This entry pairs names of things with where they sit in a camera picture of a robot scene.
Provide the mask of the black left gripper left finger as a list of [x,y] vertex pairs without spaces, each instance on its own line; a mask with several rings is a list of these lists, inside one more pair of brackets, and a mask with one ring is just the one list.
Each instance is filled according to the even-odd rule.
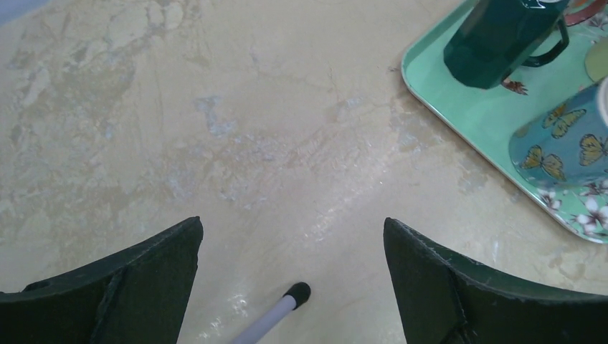
[[175,343],[203,240],[193,216],[124,250],[1,294],[3,343]]

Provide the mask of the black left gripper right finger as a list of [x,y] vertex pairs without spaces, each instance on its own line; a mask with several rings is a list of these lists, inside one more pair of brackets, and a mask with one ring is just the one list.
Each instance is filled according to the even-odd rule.
[[408,343],[605,343],[607,297],[501,272],[392,218],[384,251]]

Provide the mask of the blue butterfly mug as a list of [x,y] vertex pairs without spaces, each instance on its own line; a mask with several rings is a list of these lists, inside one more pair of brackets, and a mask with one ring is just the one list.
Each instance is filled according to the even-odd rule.
[[580,187],[607,178],[607,78],[514,132],[511,163],[538,188]]

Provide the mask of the dark green mug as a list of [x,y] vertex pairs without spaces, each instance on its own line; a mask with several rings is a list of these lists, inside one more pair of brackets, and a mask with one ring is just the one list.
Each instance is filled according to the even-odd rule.
[[567,1],[479,1],[443,51],[450,74],[468,87],[498,86],[520,66],[542,67],[569,45]]

